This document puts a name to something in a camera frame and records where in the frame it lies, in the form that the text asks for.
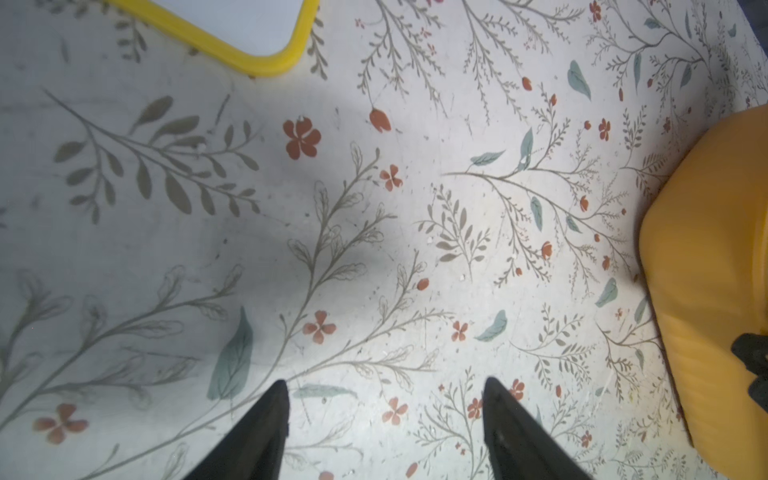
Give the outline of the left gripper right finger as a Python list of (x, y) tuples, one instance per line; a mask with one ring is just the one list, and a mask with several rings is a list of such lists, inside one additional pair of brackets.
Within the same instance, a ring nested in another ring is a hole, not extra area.
[(484, 441), (494, 479), (590, 478), (499, 380), (486, 379), (482, 401)]

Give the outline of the yellow plastic storage box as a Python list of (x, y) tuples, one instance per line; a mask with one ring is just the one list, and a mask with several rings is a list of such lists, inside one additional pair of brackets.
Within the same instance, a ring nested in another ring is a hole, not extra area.
[(767, 331), (767, 109), (711, 127), (649, 207), (639, 253), (688, 432), (730, 479), (767, 475), (767, 413), (733, 354)]

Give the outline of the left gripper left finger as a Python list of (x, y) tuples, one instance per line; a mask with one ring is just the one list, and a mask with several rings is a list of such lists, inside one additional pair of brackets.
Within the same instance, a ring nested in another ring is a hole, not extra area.
[(289, 417), (288, 387), (277, 380), (185, 479), (278, 479)]

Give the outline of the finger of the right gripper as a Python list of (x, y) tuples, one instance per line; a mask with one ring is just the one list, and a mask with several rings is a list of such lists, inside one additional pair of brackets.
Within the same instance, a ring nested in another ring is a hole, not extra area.
[(755, 376), (747, 392), (752, 401), (767, 412), (767, 336), (742, 334), (733, 342), (731, 352)]

